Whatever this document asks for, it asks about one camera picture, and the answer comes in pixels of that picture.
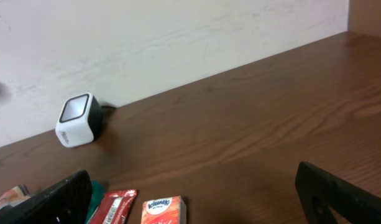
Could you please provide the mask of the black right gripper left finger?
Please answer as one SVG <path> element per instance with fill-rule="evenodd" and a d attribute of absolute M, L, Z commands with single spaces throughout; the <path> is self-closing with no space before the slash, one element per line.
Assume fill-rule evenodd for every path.
<path fill-rule="evenodd" d="M 0 214 L 0 224 L 86 223 L 90 176 L 80 170 Z"/>

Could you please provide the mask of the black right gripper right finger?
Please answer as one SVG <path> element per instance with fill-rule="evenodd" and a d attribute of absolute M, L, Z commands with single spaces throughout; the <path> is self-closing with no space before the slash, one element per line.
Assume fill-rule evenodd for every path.
<path fill-rule="evenodd" d="M 381 223 L 381 198 L 309 163 L 300 162 L 296 191 L 308 223 Z"/>

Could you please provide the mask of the teal mouthwash bottle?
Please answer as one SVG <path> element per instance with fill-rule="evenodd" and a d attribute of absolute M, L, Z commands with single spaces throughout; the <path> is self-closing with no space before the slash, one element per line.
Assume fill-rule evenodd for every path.
<path fill-rule="evenodd" d="M 89 223 L 91 218 L 93 217 L 94 213 L 96 212 L 97 208 L 99 207 L 103 197 L 104 197 L 104 187 L 101 183 L 92 180 L 92 194 L 91 194 L 91 200 L 90 205 L 88 209 L 88 213 L 86 216 L 86 223 Z"/>

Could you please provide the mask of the orange wiper sheet bag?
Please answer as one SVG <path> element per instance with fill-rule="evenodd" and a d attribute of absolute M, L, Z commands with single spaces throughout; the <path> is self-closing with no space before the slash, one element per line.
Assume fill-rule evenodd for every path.
<path fill-rule="evenodd" d="M 0 214 L 31 198 L 26 185 L 17 185 L 0 196 Z"/>

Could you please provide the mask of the red snack bar wrapper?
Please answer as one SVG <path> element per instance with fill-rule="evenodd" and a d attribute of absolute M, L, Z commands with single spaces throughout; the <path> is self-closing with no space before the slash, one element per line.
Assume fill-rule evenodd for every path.
<path fill-rule="evenodd" d="M 136 196 L 136 189 L 116 190 L 106 193 L 88 223 L 125 224 Z"/>

